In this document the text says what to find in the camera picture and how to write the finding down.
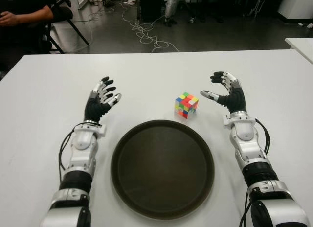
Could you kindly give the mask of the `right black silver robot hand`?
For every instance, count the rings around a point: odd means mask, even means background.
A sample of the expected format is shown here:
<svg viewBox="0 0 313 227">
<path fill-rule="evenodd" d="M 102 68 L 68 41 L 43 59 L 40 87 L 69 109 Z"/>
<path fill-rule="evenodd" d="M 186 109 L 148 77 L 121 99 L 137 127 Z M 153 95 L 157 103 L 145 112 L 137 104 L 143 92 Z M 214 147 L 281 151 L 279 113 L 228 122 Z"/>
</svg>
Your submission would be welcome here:
<svg viewBox="0 0 313 227">
<path fill-rule="evenodd" d="M 202 96 L 226 107 L 230 113 L 237 111 L 246 112 L 245 95 L 240 81 L 235 76 L 229 72 L 218 71 L 213 73 L 210 79 L 212 83 L 223 85 L 227 89 L 228 95 L 218 95 L 210 91 L 202 90 Z"/>
</svg>

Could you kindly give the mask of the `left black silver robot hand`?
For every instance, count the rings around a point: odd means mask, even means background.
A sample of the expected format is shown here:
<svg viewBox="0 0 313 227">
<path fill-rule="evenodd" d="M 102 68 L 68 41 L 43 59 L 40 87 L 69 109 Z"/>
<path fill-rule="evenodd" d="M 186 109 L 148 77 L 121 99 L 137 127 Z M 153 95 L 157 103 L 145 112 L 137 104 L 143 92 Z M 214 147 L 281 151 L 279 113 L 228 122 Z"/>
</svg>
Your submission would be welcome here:
<svg viewBox="0 0 313 227">
<path fill-rule="evenodd" d="M 113 91 L 116 90 L 116 87 L 110 87 L 113 82 L 107 76 L 96 83 L 90 92 L 85 106 L 85 121 L 89 120 L 98 123 L 101 117 L 120 101 L 122 95 L 120 93 L 114 95 Z"/>
</svg>

